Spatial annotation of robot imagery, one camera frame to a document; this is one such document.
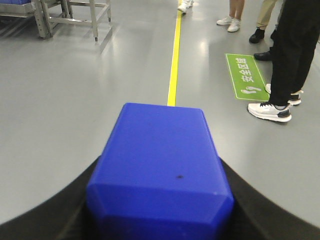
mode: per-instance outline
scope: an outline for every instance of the beige pants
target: beige pants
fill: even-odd
[[[276,2],[277,0],[263,0],[258,19],[256,21],[257,28],[260,28],[261,30],[266,30],[266,27],[268,26],[270,21],[272,10],[274,9]],[[277,22],[279,22],[285,2],[286,0],[283,0]]]

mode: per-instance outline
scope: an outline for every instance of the metal rack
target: metal rack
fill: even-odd
[[[62,13],[59,16],[50,16],[49,9],[57,5],[61,5]],[[91,20],[74,19],[72,6],[89,7]],[[96,8],[102,8],[98,15]],[[0,3],[0,16],[18,18],[34,16],[39,35],[43,39],[53,37],[53,28],[62,23],[90,26],[95,41],[98,41],[98,24],[106,14],[108,21],[111,22],[110,0],[105,0],[105,3],[95,3],[95,0],[89,0],[89,3],[70,0],[31,0],[30,3],[22,5]]]
[[[44,18],[47,21],[47,27],[50,35],[53,35],[52,24],[73,24],[92,27],[93,37],[98,41],[98,24],[101,23],[102,18],[107,14],[108,21],[111,22],[111,5],[110,0],[105,0],[105,3],[95,3],[95,0],[83,1],[70,1],[61,0],[62,16],[50,16],[48,11],[48,2],[46,0],[35,0],[41,3]],[[91,20],[75,19],[73,18],[72,6],[83,6],[90,8]],[[96,15],[96,8],[102,8]]]

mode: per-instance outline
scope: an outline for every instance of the footprint icon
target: footprint icon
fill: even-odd
[[[247,86],[245,89],[247,89],[249,91],[252,91],[252,90],[261,91],[261,88],[257,88],[257,87],[254,87],[254,86]]]
[[[256,91],[248,91],[248,90],[245,90],[245,89],[241,89],[241,92],[244,93],[244,94],[256,94],[257,92]]]

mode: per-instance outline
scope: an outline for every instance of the black pants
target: black pants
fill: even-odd
[[[320,34],[320,0],[287,0],[272,48],[269,102],[285,106],[308,76]]]

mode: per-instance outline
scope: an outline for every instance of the black shoe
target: black shoe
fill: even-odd
[[[257,44],[260,40],[264,39],[265,37],[265,30],[261,30],[260,28],[256,28],[255,32],[249,38],[249,42],[252,44]]]
[[[274,41],[276,36],[277,36],[277,30],[273,30],[273,32],[270,35],[270,38]]]
[[[270,51],[255,53],[255,54],[253,54],[253,56],[255,59],[257,59],[259,61],[271,61],[272,60]]]

